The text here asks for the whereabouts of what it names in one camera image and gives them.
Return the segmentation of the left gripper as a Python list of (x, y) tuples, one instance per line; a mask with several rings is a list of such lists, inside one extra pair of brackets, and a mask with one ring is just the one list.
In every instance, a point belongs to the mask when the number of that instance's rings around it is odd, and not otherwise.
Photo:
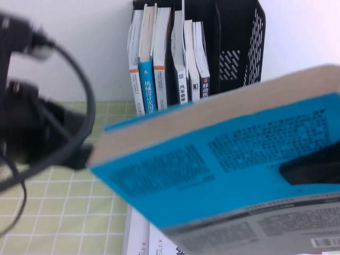
[[(70, 140), (65, 109), (39, 96), (37, 86), (10, 80), (1, 99), (1, 149), (19, 164), (33, 164)], [(86, 168), (93, 144), (83, 144), (71, 157), (75, 171)]]

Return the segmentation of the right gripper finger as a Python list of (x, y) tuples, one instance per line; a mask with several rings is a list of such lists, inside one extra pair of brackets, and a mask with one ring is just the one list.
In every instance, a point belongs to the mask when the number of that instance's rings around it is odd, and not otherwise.
[(339, 144), (281, 164), (280, 174), (290, 185), (338, 184)]

